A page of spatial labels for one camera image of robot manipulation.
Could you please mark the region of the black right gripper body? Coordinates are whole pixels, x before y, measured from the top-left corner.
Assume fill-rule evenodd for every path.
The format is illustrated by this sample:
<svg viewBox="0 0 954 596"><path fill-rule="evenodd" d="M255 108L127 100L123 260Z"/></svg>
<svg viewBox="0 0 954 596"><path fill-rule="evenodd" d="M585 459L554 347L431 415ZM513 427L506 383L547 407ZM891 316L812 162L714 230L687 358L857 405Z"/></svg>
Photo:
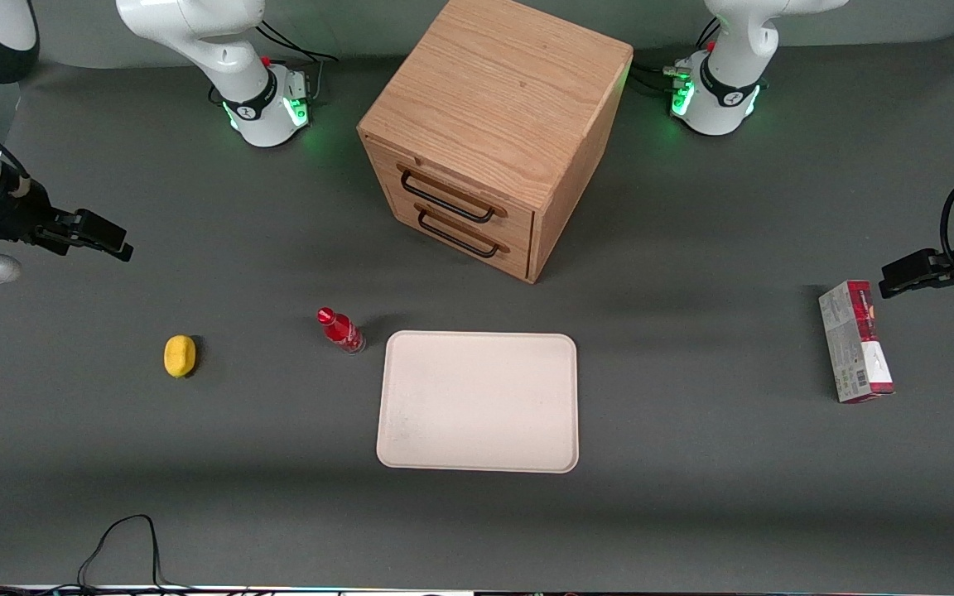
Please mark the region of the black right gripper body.
<svg viewBox="0 0 954 596"><path fill-rule="evenodd" d="M20 175L14 166L2 165L0 174L0 240L23 242L44 249L60 249L61 242L47 238L42 228L60 231L58 210L45 186Z"/></svg>

